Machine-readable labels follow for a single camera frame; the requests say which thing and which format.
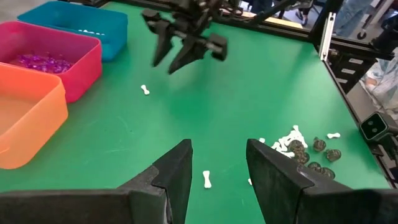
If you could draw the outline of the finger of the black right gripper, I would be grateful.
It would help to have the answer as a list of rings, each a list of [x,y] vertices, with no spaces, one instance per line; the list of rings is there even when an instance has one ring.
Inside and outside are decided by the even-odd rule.
[[[155,49],[154,59],[152,65],[154,67],[158,66],[158,64],[163,60],[163,58],[168,54],[168,52],[172,49],[172,37],[174,34],[173,29],[170,26],[170,22],[167,21],[158,21],[155,23],[155,31],[158,35],[157,45]]]
[[[206,45],[200,43],[197,38],[190,36],[186,37],[183,40],[182,48],[170,64],[169,74],[176,72],[178,69],[189,63],[203,59],[206,51]]]

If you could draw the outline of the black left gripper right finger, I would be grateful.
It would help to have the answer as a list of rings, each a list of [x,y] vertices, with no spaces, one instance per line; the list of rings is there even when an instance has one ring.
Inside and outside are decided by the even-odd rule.
[[[397,223],[396,189],[352,189],[257,139],[246,161],[266,223]]]

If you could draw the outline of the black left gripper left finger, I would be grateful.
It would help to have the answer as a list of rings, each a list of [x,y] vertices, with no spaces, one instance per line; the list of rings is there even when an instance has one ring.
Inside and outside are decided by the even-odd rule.
[[[18,190],[1,194],[1,223],[184,223],[192,142],[181,140],[114,189]]]

